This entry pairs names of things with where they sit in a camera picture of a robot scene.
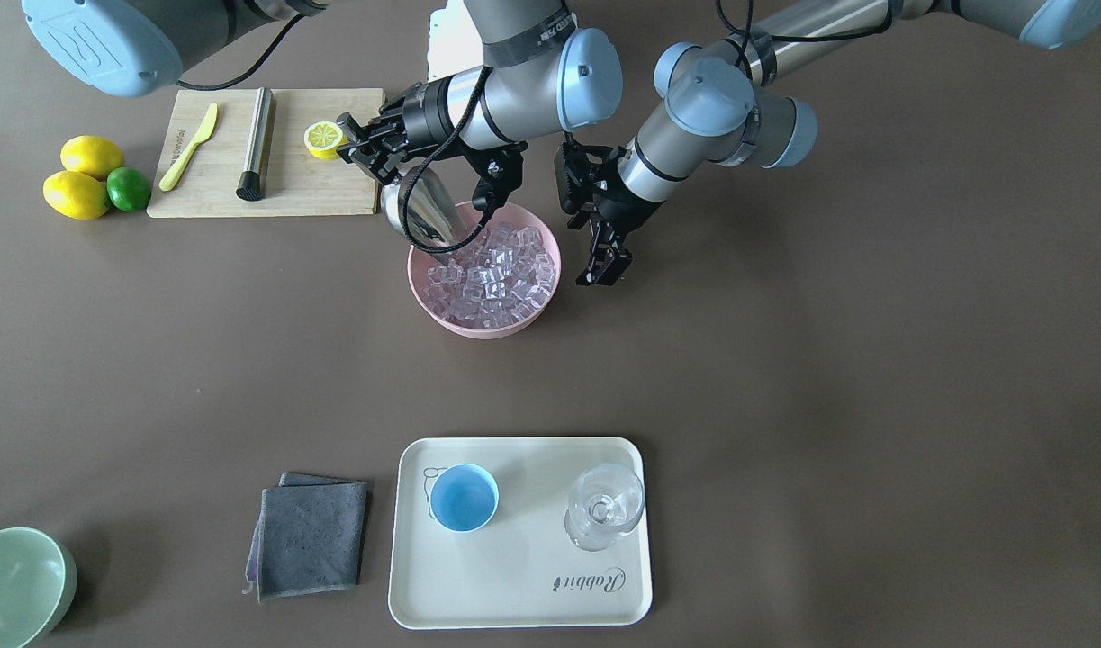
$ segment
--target gray cloth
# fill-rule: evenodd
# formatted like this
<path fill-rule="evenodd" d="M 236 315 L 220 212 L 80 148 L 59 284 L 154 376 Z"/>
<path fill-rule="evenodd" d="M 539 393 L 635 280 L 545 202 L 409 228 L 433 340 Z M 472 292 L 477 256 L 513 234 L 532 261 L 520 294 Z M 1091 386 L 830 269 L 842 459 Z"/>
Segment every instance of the gray cloth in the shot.
<path fill-rule="evenodd" d="M 364 482 L 301 472 L 263 490 L 246 563 L 259 602 L 356 586 L 367 495 Z"/>

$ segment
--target table surface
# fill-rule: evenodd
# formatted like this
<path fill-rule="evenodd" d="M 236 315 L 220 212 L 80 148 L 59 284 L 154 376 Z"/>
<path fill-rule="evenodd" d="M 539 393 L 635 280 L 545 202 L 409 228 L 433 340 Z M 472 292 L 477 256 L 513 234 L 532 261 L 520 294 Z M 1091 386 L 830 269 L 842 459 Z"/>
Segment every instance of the table surface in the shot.
<path fill-rule="evenodd" d="M 246 86 L 401 91 L 434 8 L 340 3 Z M 625 69 L 587 143 L 657 106 L 666 46 L 723 33 L 709 0 L 573 8 Z M 275 30 L 189 81 L 233 77 Z M 1045 52 L 928 17 L 775 89 L 820 116 L 804 164 L 699 168 L 619 286 L 566 282 L 532 328 L 476 341 L 419 310 L 380 217 L 52 212 L 65 140 L 109 136 L 151 173 L 175 91 L 81 85 L 0 3 L 0 528 L 56 535 L 81 574 L 44 645 L 1101 646 L 1101 30 Z M 532 144 L 514 200 L 573 275 L 587 239 L 557 210 L 555 145 Z M 640 624 L 394 624 L 399 455 L 480 435 L 641 448 Z M 239 594 L 282 471 L 372 485 L 357 590 Z"/>

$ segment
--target blue cup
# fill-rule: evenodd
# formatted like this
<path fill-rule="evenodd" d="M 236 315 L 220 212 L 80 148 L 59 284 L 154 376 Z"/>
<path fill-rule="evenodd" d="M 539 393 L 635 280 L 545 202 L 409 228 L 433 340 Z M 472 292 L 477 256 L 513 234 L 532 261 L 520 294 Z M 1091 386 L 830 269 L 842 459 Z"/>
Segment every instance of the blue cup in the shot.
<path fill-rule="evenodd" d="M 475 463 L 448 468 L 430 488 L 430 512 L 451 531 L 480 529 L 498 509 L 498 483 Z"/>

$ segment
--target blue joint cap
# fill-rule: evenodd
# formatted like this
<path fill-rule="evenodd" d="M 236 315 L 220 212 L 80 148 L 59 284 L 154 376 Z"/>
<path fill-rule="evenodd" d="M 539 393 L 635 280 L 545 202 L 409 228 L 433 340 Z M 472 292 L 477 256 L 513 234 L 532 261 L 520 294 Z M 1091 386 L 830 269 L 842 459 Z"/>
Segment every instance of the blue joint cap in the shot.
<path fill-rule="evenodd" d="M 719 136 L 742 127 L 754 110 L 754 86 L 722 58 L 698 61 L 674 79 L 666 94 L 666 113 L 683 131 Z"/>
<path fill-rule="evenodd" d="M 789 134 L 786 151 L 763 168 L 783 168 L 800 163 L 810 155 L 814 142 L 818 139 L 818 116 L 814 114 L 814 108 L 798 101 L 798 99 L 792 98 L 789 100 L 794 103 L 794 131 Z"/>
<path fill-rule="evenodd" d="M 22 0 L 42 47 L 74 77 L 116 97 L 141 97 L 178 81 L 178 48 L 123 0 Z"/>
<path fill-rule="evenodd" d="M 558 58 L 558 122 L 563 131 L 610 119 L 619 110 L 623 77 L 619 53 L 599 29 L 571 33 Z"/>
<path fill-rule="evenodd" d="M 666 47 L 666 51 L 658 57 L 658 62 L 654 65 L 654 90 L 658 92 L 658 97 L 665 98 L 668 94 L 674 69 L 678 66 L 678 61 L 683 55 L 690 50 L 701 50 L 701 47 L 693 42 L 675 42 L 674 45 Z"/>
<path fill-rule="evenodd" d="M 1101 26 L 1101 0 L 1047 0 L 1018 40 L 1057 50 L 1082 41 Z"/>

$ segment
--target cord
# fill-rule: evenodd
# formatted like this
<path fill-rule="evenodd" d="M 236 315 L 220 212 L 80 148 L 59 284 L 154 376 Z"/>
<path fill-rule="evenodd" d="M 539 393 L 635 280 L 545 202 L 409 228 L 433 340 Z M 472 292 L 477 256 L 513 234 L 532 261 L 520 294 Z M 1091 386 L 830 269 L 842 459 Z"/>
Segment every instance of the cord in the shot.
<path fill-rule="evenodd" d="M 754 17 L 754 0 L 746 0 L 746 30 L 740 30 L 738 26 L 732 24 L 722 11 L 722 0 L 713 0 L 715 8 L 718 9 L 718 20 L 722 21 L 722 24 L 730 30 L 731 33 L 741 34 L 743 36 L 743 52 L 746 51 L 746 45 L 749 39 L 751 37 L 751 21 Z M 774 42 L 838 42 L 838 41 L 855 41 L 859 37 L 875 36 L 879 33 L 886 32 L 891 29 L 891 25 L 895 21 L 895 15 L 891 11 L 891 8 L 886 8 L 886 18 L 882 21 L 879 26 L 871 26 L 868 29 L 853 30 L 853 32 L 839 32 L 830 33 L 826 36 L 771 36 L 770 40 Z"/>
<path fill-rule="evenodd" d="M 722 11 L 722 0 L 713 0 L 713 8 L 715 11 L 718 12 L 718 20 L 722 21 L 722 24 L 727 25 L 727 29 L 730 30 L 731 33 L 741 34 L 741 37 L 743 37 L 743 45 L 740 51 L 743 53 L 743 56 L 746 55 L 746 47 L 751 44 L 751 28 L 754 26 L 754 0 L 749 0 L 746 2 L 746 29 L 744 30 L 739 30 L 733 23 L 730 22 L 730 18 L 727 18 L 727 13 Z"/>
<path fill-rule="evenodd" d="M 426 156 L 426 160 L 422 161 L 422 164 L 417 168 L 417 173 L 415 173 L 414 177 L 411 177 L 411 179 L 406 182 L 405 190 L 402 190 L 402 194 L 399 194 L 397 196 L 397 222 L 402 227 L 402 233 L 406 235 L 411 245 L 422 250 L 423 253 L 433 255 L 450 254 L 455 250 L 460 250 L 461 248 L 469 245 L 469 242 L 475 240 L 477 235 L 481 233 L 481 230 L 486 229 L 487 222 L 493 217 L 493 212 L 495 212 L 497 208 L 490 208 L 490 206 L 488 206 L 487 209 L 481 212 L 481 220 L 479 220 L 479 224 L 477 224 L 476 229 L 469 233 L 466 240 L 455 243 L 454 245 L 443 248 L 432 248 L 430 245 L 425 245 L 422 241 L 418 241 L 417 238 L 414 238 L 414 233 L 411 233 L 410 222 L 406 218 L 408 216 L 406 206 L 410 205 L 410 195 L 414 191 L 414 186 L 417 185 L 419 177 L 422 177 L 422 173 L 426 171 L 426 168 L 429 167 L 429 165 L 434 163 L 434 161 L 437 160 L 443 152 L 446 152 L 446 150 L 450 147 L 456 140 L 458 140 L 458 136 L 462 134 L 462 129 L 467 128 L 467 123 L 471 121 L 471 117 L 475 116 L 475 108 L 481 99 L 481 92 L 486 90 L 486 79 L 490 76 L 491 70 L 493 70 L 493 68 L 489 66 L 481 66 L 481 73 L 479 74 L 479 78 L 477 78 L 475 89 L 471 90 L 471 95 L 467 100 L 467 110 L 462 112 L 461 119 L 459 119 L 458 123 L 455 124 L 455 129 L 450 131 L 450 135 L 447 136 L 446 142 L 438 145 L 438 147 L 435 149 L 429 156 Z"/>
<path fill-rule="evenodd" d="M 270 46 L 265 48 L 265 52 L 262 52 L 262 55 L 261 57 L 259 57 L 259 61 L 254 62 L 254 65 L 250 66 L 249 70 L 246 70 L 238 77 L 230 78 L 230 80 L 226 83 L 218 83 L 218 85 L 215 86 L 194 86 L 193 83 L 186 83 L 186 81 L 177 81 L 176 86 L 184 87 L 186 90 L 201 90 L 201 91 L 225 90 L 227 87 L 238 86 L 239 83 L 246 81 L 247 78 L 250 78 L 251 75 L 257 73 L 259 68 L 262 67 L 262 63 L 265 63 L 266 58 L 270 58 L 270 54 L 274 54 L 274 50 L 279 48 L 279 43 L 282 42 L 283 37 L 286 37 L 286 34 L 290 33 L 290 30 L 294 29 L 294 25 L 298 24 L 298 21 L 303 20 L 303 18 L 306 18 L 306 15 L 304 15 L 303 13 L 298 13 L 298 15 L 291 18 L 290 21 L 287 21 L 287 23 L 283 25 L 282 32 L 279 32 L 279 35 L 274 36 L 274 41 L 270 43 Z"/>

